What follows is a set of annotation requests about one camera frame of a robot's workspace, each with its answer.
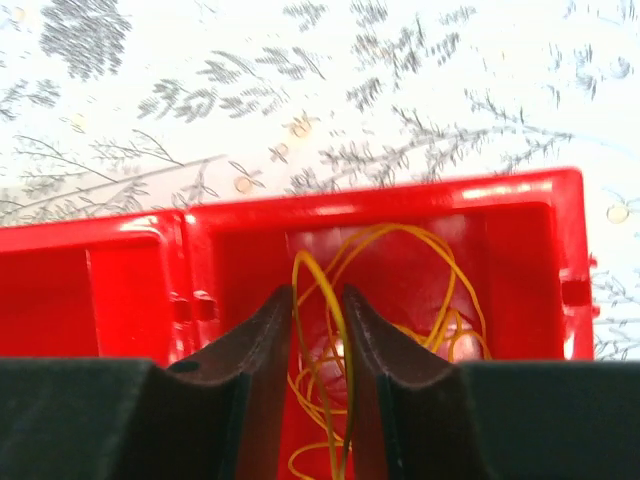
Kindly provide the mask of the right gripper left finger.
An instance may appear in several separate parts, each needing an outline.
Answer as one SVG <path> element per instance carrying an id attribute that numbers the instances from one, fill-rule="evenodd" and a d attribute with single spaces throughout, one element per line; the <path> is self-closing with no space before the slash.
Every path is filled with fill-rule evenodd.
<path id="1" fill-rule="evenodd" d="M 293 292 L 160 367 L 144 359 L 6 358 L 5 479 L 273 479 Z"/>

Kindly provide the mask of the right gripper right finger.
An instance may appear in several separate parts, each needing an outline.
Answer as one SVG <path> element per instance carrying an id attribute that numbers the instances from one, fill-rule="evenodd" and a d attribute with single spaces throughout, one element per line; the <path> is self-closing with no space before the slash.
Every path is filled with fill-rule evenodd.
<path id="1" fill-rule="evenodd" d="M 343 293 L 359 479 L 635 479 L 635 362 L 450 363 Z"/>

